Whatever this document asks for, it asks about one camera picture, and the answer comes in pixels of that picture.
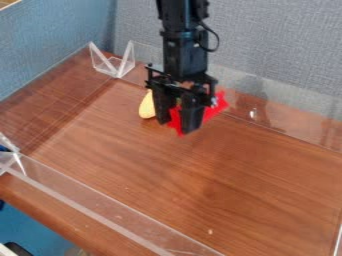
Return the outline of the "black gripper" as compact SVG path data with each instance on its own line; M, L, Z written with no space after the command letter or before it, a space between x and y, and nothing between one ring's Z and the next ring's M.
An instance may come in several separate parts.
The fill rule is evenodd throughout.
M216 105L214 93L217 80L206 73L185 78L173 78L162 70L161 65L148 63L145 87L152 90L156 119L160 124L170 121L169 109L180 105L180 126L184 134L201 126L204 107Z

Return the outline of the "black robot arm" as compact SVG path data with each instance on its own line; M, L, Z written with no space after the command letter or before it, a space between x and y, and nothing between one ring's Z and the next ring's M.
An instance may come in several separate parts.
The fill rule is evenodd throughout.
M180 132L200 128L204 109L214 107L217 80L206 74L208 34L217 34L205 25L208 0L156 0L161 20L162 70L145 66L145 87L152 91L156 119L160 124L172 120L170 110L180 105Z

